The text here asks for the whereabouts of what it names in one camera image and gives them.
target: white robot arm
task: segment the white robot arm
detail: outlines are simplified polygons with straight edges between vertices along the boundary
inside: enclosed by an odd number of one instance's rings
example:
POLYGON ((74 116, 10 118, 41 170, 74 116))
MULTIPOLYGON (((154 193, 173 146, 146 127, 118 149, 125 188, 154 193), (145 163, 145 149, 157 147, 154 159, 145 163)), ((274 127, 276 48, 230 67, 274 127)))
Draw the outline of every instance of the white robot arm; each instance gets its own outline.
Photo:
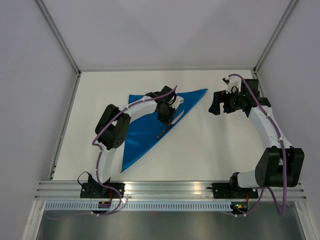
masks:
MULTIPOLYGON (((141 100, 145 101, 147 99, 151 99, 151 97, 150 96, 143 96, 138 101, 141 101, 141 100)), ((176 98, 175 98, 173 104, 171 105, 171 107, 173 109, 177 110, 178 106, 180 104, 182 104, 183 102, 184 102, 184 99, 182 97, 176 96, 176 98)), ((140 103, 140 104, 137 104, 137 105, 134 105, 134 106, 130 107, 128 110, 126 110, 124 112, 124 114, 128 114, 129 115, 129 117, 130 117, 130 122, 129 123, 132 123, 133 121, 135 121, 135 120, 137 120, 137 119, 139 119, 139 118, 141 118, 141 117, 143 117, 143 116, 145 116, 147 114, 155 113, 156 110, 157 110, 157 106, 158 106, 158 103, 156 101, 154 101, 154 100, 145 101, 143 103, 140 103)), ((125 107, 126 106, 119 107, 119 111, 123 110, 125 107)), ((124 140, 125 140, 125 137, 120 137, 120 140, 119 140, 118 144, 116 142, 116 144, 117 144, 116 147, 118 148, 123 143, 124 140)), ((99 179, 100 179, 100 181, 102 183, 105 183, 107 180, 109 180, 111 178, 110 170, 111 170, 111 165, 112 165, 112 162, 114 160, 114 156, 115 156, 117 148, 111 148, 111 149, 108 150, 107 147, 104 144, 102 144, 102 155, 101 155, 101 158, 100 158, 99 171, 98 171, 99 179)), ((97 176, 95 174, 95 171, 93 171, 91 174, 93 176, 93 179, 95 181, 98 181, 97 180, 97 176)))
POLYGON ((258 80, 243 80, 245 83, 241 82, 239 91, 240 80, 237 77, 224 78, 223 81, 228 85, 227 90, 213 94, 213 103, 209 109, 210 113, 219 115, 220 103, 223 103, 224 113, 229 114, 237 110, 245 112, 257 129, 265 149, 254 170, 235 172, 232 175, 229 181, 231 188, 283 187, 283 152, 280 140, 283 142, 286 154, 287 186, 295 187, 304 161, 304 152, 301 148, 294 148, 280 130, 273 116, 270 102, 266 97, 259 96, 258 80))
POLYGON ((102 150, 100 150, 101 156, 97 162, 98 169, 89 174, 87 183, 82 184, 80 197, 106 197, 107 189, 98 183, 96 172, 98 171, 100 182, 108 185, 111 179, 111 165, 116 150, 125 141, 130 123, 147 114, 157 113, 158 120, 166 126, 164 131, 157 137, 159 139, 182 116, 183 112, 174 119, 179 105, 183 102, 184 99, 182 97, 177 96, 170 87, 165 86, 161 91, 147 93, 140 100, 131 103, 130 107, 108 105, 95 128, 95 133, 97 137, 99 136, 97 141, 102 147, 102 150), (104 129, 114 118, 116 120, 104 129))

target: blue cloth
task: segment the blue cloth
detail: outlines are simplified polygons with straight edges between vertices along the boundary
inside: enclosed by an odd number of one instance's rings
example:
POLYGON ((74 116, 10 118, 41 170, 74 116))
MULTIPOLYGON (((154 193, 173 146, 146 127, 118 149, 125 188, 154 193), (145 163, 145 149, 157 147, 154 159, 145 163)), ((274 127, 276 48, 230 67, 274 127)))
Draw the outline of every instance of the blue cloth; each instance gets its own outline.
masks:
MULTIPOLYGON (((208 89, 197 91, 177 93, 178 96, 184 98, 179 105, 173 119, 175 119, 183 110, 181 118, 163 135, 171 131, 175 125, 184 118, 184 116, 197 104, 208 89)), ((130 95, 129 104, 141 99, 143 95, 130 95)), ((148 152, 154 145, 160 141, 163 136, 157 140, 157 136, 166 128, 166 126, 157 119, 158 114, 152 113, 140 117, 129 125, 128 133, 124 142, 124 152, 122 160, 122 170, 126 170, 148 152)))

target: purple cable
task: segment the purple cable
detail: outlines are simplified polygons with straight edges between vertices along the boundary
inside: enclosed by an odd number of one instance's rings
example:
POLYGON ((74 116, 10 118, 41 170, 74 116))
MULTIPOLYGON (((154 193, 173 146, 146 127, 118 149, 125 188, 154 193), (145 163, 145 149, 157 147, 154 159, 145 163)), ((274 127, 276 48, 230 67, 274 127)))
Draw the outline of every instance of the purple cable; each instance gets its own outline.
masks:
MULTIPOLYGON (((260 108, 260 110, 263 112, 263 114, 269 119, 269 121, 271 122, 272 126, 274 127, 274 130, 278 136, 278 138, 281 137, 281 133, 280 130, 277 126, 277 124, 275 123, 275 121, 268 116, 268 113, 266 112, 266 110, 261 106, 261 104, 259 103, 259 101, 257 100, 255 94, 252 92, 251 88, 249 87, 248 83, 246 82, 246 80, 239 74, 230 74, 228 77, 232 77, 232 76, 236 76, 239 77, 242 82, 244 83, 244 85, 246 86, 246 88, 248 89, 249 93, 251 94, 253 100, 255 101, 256 105, 260 108)), ((286 149, 285 149, 285 144, 283 140, 279 140, 280 145, 281 145, 281 149, 282 149, 282 160, 283 160, 283 195, 282 195, 282 211, 280 212, 279 206, 278 206, 278 202, 277 199, 273 193, 273 191, 271 190, 271 188, 268 187, 274 204, 276 206, 276 209, 278 211, 278 214, 283 217, 286 213, 286 206, 287 206, 287 155, 286 155, 286 149)))
POLYGON ((79 212, 79 213, 72 214, 72 215, 68 215, 68 216, 51 217, 51 216, 48 216, 48 215, 47 215, 47 211, 44 211, 44 212, 43 212, 43 215, 44 215, 44 217, 45 217, 46 219, 49 219, 49 220, 63 220, 63 219, 67 219, 67 218, 75 217, 75 216, 91 215, 91 212, 79 212))
POLYGON ((259 196, 259 198, 258 198, 258 201, 256 201, 256 202, 255 202, 255 205, 254 205, 249 211, 247 211, 247 212, 245 213, 246 215, 249 214, 249 213, 251 213, 251 212, 258 206, 258 203, 260 203, 263 194, 264 194, 264 189, 262 188, 262 189, 261 189, 260 196, 259 196))
POLYGON ((149 101, 154 101, 154 100, 157 100, 157 99, 162 99, 162 98, 164 98, 164 97, 172 94, 173 92, 175 92, 176 89, 177 89, 177 87, 178 87, 178 86, 176 85, 174 89, 172 89, 170 92, 168 92, 168 93, 166 93, 166 94, 164 94, 164 95, 157 96, 157 97, 154 97, 154 98, 145 99, 145 100, 139 100, 139 101, 136 101, 136 102, 133 102, 133 103, 129 104, 128 107, 125 107, 125 108, 122 109, 118 114, 116 114, 116 115, 114 116, 114 118, 112 118, 112 119, 110 120, 110 122, 108 122, 107 125, 105 125, 105 127, 104 127, 104 128, 97 134, 97 136, 94 138, 94 140, 93 140, 93 142, 92 142, 92 145, 93 145, 93 146, 97 146, 97 147, 99 147, 99 149, 100 149, 100 153, 99 153, 99 155, 98 155, 98 159, 97 159, 96 165, 95 165, 95 169, 97 169, 97 171, 96 171, 96 179, 97 179, 97 181, 98 181, 98 183, 99 183, 100 186, 102 186, 102 187, 104 187, 104 188, 107 188, 107 189, 114 190, 114 191, 119 195, 119 203, 118 203, 118 205, 116 206, 116 208, 113 209, 113 210, 110 211, 110 212, 101 213, 101 214, 100 214, 101 216, 113 214, 113 213, 120 207, 122 196, 121 196, 121 193, 120 193, 117 189, 115 189, 115 188, 112 187, 112 186, 104 185, 104 184, 100 181, 98 171, 99 171, 99 163, 100 163, 100 158, 101 158, 101 155, 102 155, 102 150, 103 150, 103 148, 102 148, 102 146, 101 146, 100 144, 96 143, 96 141, 100 138, 100 136, 104 133, 104 131, 105 131, 122 113, 124 113, 126 110, 128 110, 128 108, 131 108, 131 107, 134 106, 134 105, 141 104, 141 103, 144 103, 144 102, 149 102, 149 101))

